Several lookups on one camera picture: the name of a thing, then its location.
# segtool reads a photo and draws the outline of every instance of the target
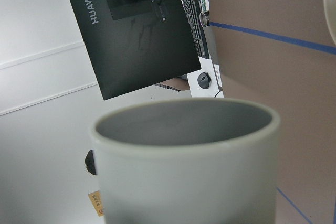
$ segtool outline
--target label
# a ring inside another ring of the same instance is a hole
[[[95,191],[93,193],[90,193],[89,198],[90,198],[91,203],[93,204],[93,207],[95,208],[98,216],[103,216],[104,215],[104,210],[103,210],[103,204],[100,200],[100,191]]]
[[[92,24],[98,23],[99,21],[97,20],[98,19],[97,13],[96,13],[95,8],[93,7],[92,0],[84,0],[84,1],[85,1],[85,5],[88,10]]]
[[[220,78],[221,72],[219,71],[219,65],[218,64],[214,64],[214,68],[215,68],[216,77],[217,77],[217,80],[218,80],[218,85],[220,87],[222,87],[222,79]]]

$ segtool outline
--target sticker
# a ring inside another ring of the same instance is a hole
[[[220,87],[222,87],[222,79],[220,78],[221,72],[219,71],[219,65],[214,64],[214,68],[215,68],[215,72],[216,72],[216,76],[217,76],[217,80],[218,80],[218,85]]]
[[[89,198],[90,198],[91,203],[93,204],[93,207],[95,208],[98,216],[103,216],[104,215],[104,210],[103,210],[103,204],[100,200],[100,191],[95,191],[93,193],[90,193]]]

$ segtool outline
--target black monitor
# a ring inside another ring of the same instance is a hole
[[[70,0],[103,99],[201,68],[181,0]]]

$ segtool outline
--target black mouse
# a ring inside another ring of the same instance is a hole
[[[208,73],[203,72],[200,74],[200,76],[198,76],[197,81],[198,81],[198,85],[202,89],[208,89],[210,86],[211,78],[208,75]]]

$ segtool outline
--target mug rim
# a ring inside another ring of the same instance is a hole
[[[264,127],[248,133],[243,136],[230,138],[227,140],[219,140],[216,142],[210,143],[201,143],[201,144],[191,144],[191,145],[141,145],[133,143],[125,143],[112,138],[105,137],[98,133],[98,125],[105,119],[112,117],[116,114],[122,113],[124,111],[133,110],[136,108],[151,106],[155,104],[164,104],[164,103],[174,103],[174,102],[188,102],[188,101],[216,101],[216,102],[231,102],[231,103],[240,103],[248,106],[253,106],[255,108],[261,109],[267,112],[271,116],[271,121]],[[205,154],[208,155],[209,152],[218,152],[218,148],[231,150],[232,148],[238,148],[242,145],[253,145],[257,142],[268,139],[267,136],[277,133],[281,123],[280,115],[274,109],[269,106],[242,100],[235,98],[184,98],[184,99],[173,99],[173,100],[164,100],[164,101],[153,101],[135,104],[131,106],[126,106],[120,109],[117,109],[112,112],[108,112],[105,115],[99,117],[93,126],[90,129],[90,135],[94,141],[99,145],[102,145],[104,148],[108,149],[116,155],[122,156],[132,156],[132,157],[142,157],[142,158],[159,158],[171,155],[188,155],[188,154]]]

